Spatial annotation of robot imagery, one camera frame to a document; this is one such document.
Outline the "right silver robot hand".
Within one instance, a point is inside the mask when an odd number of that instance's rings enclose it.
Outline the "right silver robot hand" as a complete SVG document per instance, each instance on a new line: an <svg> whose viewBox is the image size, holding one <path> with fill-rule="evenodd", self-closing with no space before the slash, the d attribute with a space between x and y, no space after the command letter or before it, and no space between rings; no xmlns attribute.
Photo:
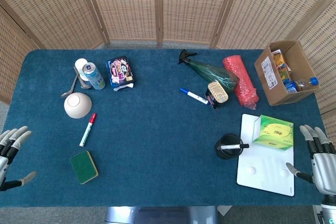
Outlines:
<svg viewBox="0 0 336 224"><path fill-rule="evenodd" d="M323 195L335 195L335 147L319 127L301 125L300 132L304 136L309 150L312 175L305 174L292 164L286 163L287 169L298 178L311 184Z"/></svg>

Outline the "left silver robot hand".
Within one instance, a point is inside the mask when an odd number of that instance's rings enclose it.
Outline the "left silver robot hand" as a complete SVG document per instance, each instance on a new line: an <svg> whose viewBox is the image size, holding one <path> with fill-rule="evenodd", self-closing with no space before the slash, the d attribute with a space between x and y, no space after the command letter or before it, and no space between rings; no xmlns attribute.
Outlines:
<svg viewBox="0 0 336 224"><path fill-rule="evenodd" d="M6 191L16 187L22 187L28 184L37 172L32 171L25 177L6 181L6 174L15 156L19 152L21 146L31 136L32 131L28 130L28 126L22 126L19 129L7 130L1 134L1 191Z"/></svg>

